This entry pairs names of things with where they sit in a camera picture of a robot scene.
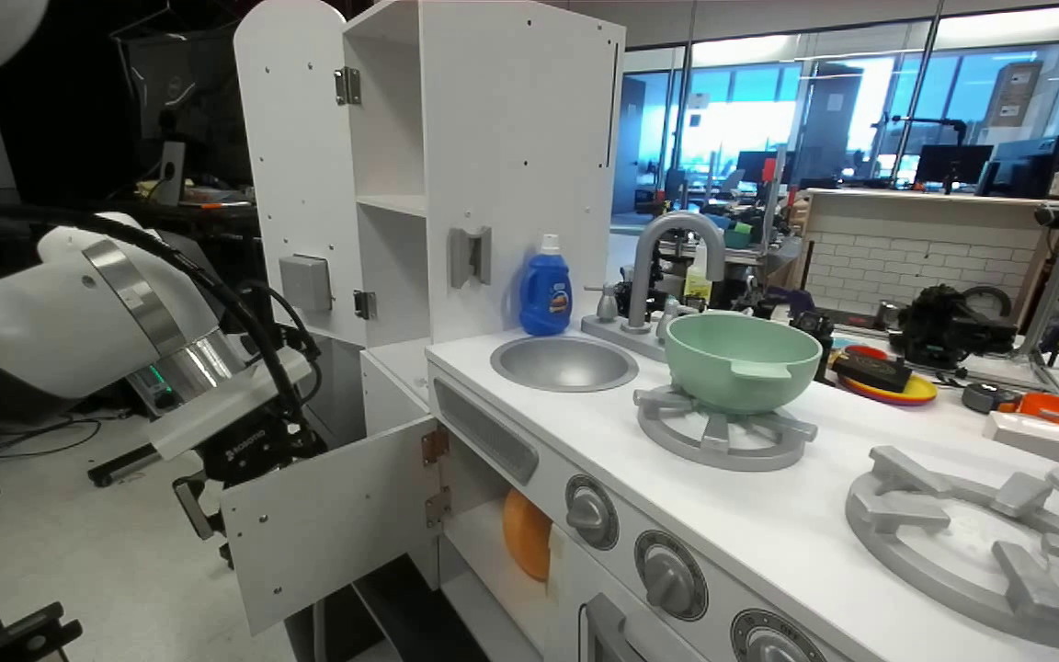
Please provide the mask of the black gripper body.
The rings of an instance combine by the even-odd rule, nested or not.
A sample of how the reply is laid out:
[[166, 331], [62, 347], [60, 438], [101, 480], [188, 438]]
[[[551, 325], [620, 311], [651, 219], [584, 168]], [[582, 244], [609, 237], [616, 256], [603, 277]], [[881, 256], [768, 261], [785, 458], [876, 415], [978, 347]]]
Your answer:
[[200, 444], [201, 474], [219, 485], [238, 485], [320, 452], [323, 438], [315, 428], [285, 418], [279, 403], [252, 409]]

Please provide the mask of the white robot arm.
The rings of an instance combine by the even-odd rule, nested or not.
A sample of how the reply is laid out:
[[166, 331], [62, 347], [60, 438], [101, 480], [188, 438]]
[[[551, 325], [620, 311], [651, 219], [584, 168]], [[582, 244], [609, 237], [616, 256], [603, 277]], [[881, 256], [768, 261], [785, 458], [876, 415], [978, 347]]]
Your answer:
[[40, 229], [36, 261], [0, 277], [0, 423], [44, 423], [150, 363], [215, 375], [233, 349], [219, 315], [233, 315], [260, 353], [273, 418], [219, 469], [241, 480], [323, 450], [264, 319], [223, 278], [109, 208], [40, 216]]

